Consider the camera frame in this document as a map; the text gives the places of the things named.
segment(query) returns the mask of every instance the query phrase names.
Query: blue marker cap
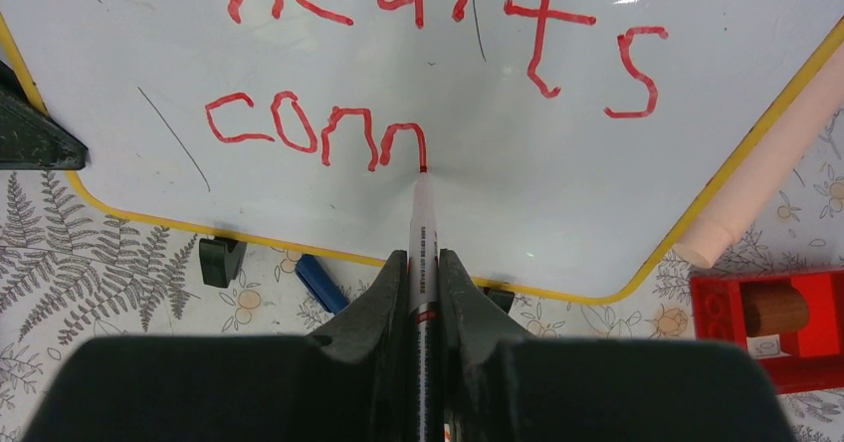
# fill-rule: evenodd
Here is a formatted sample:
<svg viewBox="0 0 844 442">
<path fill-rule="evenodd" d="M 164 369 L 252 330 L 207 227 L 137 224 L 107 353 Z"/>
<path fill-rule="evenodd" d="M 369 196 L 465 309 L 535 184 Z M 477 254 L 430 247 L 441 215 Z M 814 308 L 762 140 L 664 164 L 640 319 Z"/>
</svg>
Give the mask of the blue marker cap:
<svg viewBox="0 0 844 442">
<path fill-rule="evenodd" d="M 327 312 L 336 315 L 348 306 L 348 299 L 314 255 L 302 255 L 296 263 L 296 276 Z"/>
</svg>

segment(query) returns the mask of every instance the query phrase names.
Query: wooden cylinder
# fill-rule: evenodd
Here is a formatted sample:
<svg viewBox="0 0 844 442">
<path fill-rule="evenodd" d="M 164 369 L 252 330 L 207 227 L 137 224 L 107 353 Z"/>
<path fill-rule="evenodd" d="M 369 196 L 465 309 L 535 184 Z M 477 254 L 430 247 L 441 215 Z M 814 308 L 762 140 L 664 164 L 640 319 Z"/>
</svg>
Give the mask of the wooden cylinder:
<svg viewBox="0 0 844 442">
<path fill-rule="evenodd" d="M 809 306 L 790 285 L 744 285 L 741 302 L 748 337 L 797 332 L 809 323 Z"/>
</svg>

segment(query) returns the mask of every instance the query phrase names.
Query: table surface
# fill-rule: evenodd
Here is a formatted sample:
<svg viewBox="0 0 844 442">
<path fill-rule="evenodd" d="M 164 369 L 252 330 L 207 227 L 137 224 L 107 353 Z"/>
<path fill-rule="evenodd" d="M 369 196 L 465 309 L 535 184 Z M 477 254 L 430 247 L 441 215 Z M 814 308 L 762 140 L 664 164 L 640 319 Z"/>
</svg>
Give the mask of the table surface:
<svg viewBox="0 0 844 442">
<path fill-rule="evenodd" d="M 753 228 L 725 254 L 721 271 L 844 266 L 844 250 L 836 236 L 844 234 L 841 126 L 844 117 L 827 125 Z M 299 254 L 250 245 L 243 271 L 229 290 L 205 287 L 196 254 L 196 240 L 202 235 L 106 216 L 82 205 L 62 173 L 0 172 L 0 185 L 8 199 L 7 211 L 0 212 L 0 441 L 20 436 L 62 361 L 90 337 L 305 333 L 329 319 L 293 275 Z M 67 232 L 65 225 L 71 227 Z M 324 263 L 351 298 L 377 273 L 377 268 L 354 263 Z M 45 265 L 54 276 L 41 274 Z M 85 297 L 100 292 L 109 298 L 106 285 L 98 289 L 86 281 L 119 282 L 127 272 L 143 283 L 110 294 L 120 314 L 109 310 L 108 316 L 97 318 L 88 312 L 86 322 L 83 311 L 76 309 L 85 303 L 74 303 L 70 296 L 78 290 Z M 547 337 L 693 338 L 688 272 L 686 264 L 669 254 L 635 293 L 618 303 L 582 306 L 518 295 L 511 316 Z M 68 278 L 73 274 L 88 277 Z M 159 297 L 156 288 L 169 291 Z M 139 295 L 137 309 L 131 307 L 131 291 Z M 761 347 L 752 345 L 751 350 Z M 844 390 L 780 400 L 799 440 L 831 442 L 844 437 Z M 659 413 L 654 407 L 655 423 Z"/>
</svg>

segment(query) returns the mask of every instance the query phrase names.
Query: white marker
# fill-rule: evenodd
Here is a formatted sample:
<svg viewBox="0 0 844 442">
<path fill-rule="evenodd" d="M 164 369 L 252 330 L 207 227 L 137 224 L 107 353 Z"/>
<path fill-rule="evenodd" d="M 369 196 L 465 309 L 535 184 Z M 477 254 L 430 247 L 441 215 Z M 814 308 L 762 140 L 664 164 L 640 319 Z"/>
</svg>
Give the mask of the white marker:
<svg viewBox="0 0 844 442">
<path fill-rule="evenodd" d="M 440 377 L 440 308 L 438 304 L 437 225 L 428 169 L 422 167 L 413 189 L 410 219 L 410 325 L 412 355 L 408 371 L 413 396 L 406 440 L 443 440 L 442 380 Z"/>
<path fill-rule="evenodd" d="M 410 310 L 425 311 L 423 306 L 437 302 L 437 223 L 434 195 L 427 168 L 419 172 L 413 189 L 413 216 L 410 218 Z"/>
</svg>

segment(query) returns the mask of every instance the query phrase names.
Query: black clamp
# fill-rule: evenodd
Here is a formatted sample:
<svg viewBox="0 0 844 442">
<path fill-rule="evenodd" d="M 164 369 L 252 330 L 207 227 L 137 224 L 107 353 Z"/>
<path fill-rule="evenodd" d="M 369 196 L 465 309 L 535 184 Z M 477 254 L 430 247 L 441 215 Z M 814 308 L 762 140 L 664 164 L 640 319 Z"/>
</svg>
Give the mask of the black clamp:
<svg viewBox="0 0 844 442">
<path fill-rule="evenodd" d="M 481 290 L 487 298 L 493 300 L 503 312 L 510 313 L 510 308 L 513 307 L 513 301 L 516 299 L 516 293 L 512 291 L 503 290 L 501 288 L 483 288 Z"/>
<path fill-rule="evenodd" d="M 228 288 L 243 264 L 246 243 L 231 238 L 199 240 L 199 266 L 202 282 L 215 288 Z"/>
</svg>

